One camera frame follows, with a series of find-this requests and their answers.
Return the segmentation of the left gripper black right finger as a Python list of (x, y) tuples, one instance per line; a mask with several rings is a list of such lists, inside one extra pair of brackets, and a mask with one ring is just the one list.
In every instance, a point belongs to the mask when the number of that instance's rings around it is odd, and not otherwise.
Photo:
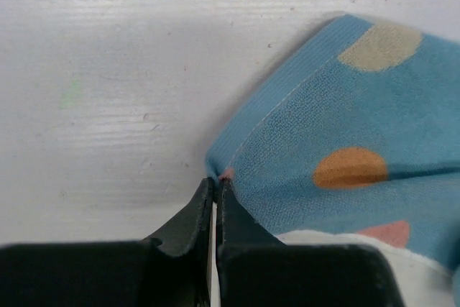
[(403, 306), (387, 260), (362, 244), (286, 245), (238, 202), (217, 197), (216, 266), (222, 306)]

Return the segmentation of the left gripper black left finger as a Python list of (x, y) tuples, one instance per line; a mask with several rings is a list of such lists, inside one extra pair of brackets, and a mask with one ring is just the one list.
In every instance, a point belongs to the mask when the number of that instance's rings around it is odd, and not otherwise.
[(209, 306), (212, 180), (144, 239), (1, 248), (2, 306)]

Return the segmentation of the light blue patterned cloth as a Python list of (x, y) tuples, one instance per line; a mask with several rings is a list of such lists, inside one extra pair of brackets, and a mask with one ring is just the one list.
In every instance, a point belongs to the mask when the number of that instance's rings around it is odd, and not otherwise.
[(455, 270), (459, 44), (338, 17), (240, 108), (206, 169), (273, 234), (359, 234)]

